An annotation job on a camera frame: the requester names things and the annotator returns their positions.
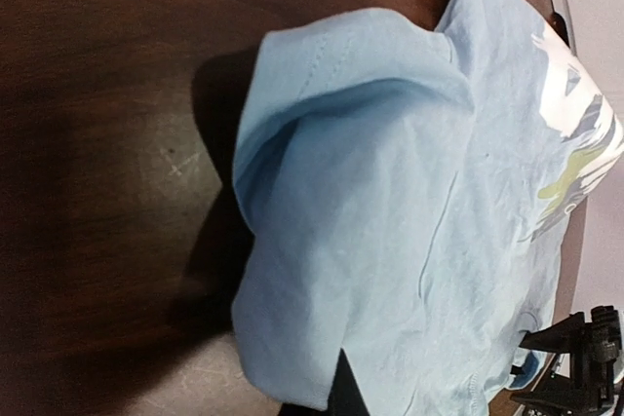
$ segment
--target light blue shirt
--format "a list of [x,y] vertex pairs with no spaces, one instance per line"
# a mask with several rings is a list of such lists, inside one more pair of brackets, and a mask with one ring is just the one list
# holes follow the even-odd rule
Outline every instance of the light blue shirt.
[[341,348],[371,416],[486,415],[513,363],[531,380],[518,345],[551,323],[589,167],[565,175],[621,151],[606,101],[574,135],[546,109],[549,28],[524,0],[451,0],[435,32],[371,9],[267,35],[234,161],[255,386],[325,409]]

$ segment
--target folded cloth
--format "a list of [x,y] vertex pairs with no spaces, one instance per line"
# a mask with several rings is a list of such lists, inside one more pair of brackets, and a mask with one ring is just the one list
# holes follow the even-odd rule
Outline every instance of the folded cloth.
[[372,416],[488,414],[533,376],[512,364],[543,364],[518,345],[551,324],[569,212],[621,152],[525,0],[450,0],[434,32],[371,9],[268,34],[234,159],[247,377],[323,410],[344,349]]

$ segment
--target wooden table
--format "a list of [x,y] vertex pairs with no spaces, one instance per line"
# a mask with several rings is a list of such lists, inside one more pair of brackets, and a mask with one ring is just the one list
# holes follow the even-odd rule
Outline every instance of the wooden table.
[[1,0],[0,414],[119,414],[227,328],[254,52],[222,56],[369,6],[433,28],[447,1]]

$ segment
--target t-shirt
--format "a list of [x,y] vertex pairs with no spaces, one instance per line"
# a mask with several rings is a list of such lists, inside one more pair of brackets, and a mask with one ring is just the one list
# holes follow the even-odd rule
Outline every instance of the t-shirt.
[[551,324],[568,215],[622,138],[525,0],[268,34],[234,160],[247,377],[322,410],[343,349],[372,416],[488,414],[543,363],[518,345]]

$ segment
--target black object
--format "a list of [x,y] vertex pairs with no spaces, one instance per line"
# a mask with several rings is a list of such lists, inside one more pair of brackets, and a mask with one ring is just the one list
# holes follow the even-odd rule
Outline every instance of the black object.
[[340,351],[327,411],[285,404],[278,416],[370,416],[344,351]]
[[[553,364],[533,392],[515,393],[513,401],[544,416],[599,416],[615,404],[613,365],[622,352],[622,333],[612,306],[593,309],[591,322],[579,312],[530,333],[520,346],[554,353],[553,362],[570,354],[570,378],[557,374]],[[621,398],[614,416],[622,416],[623,405]]]

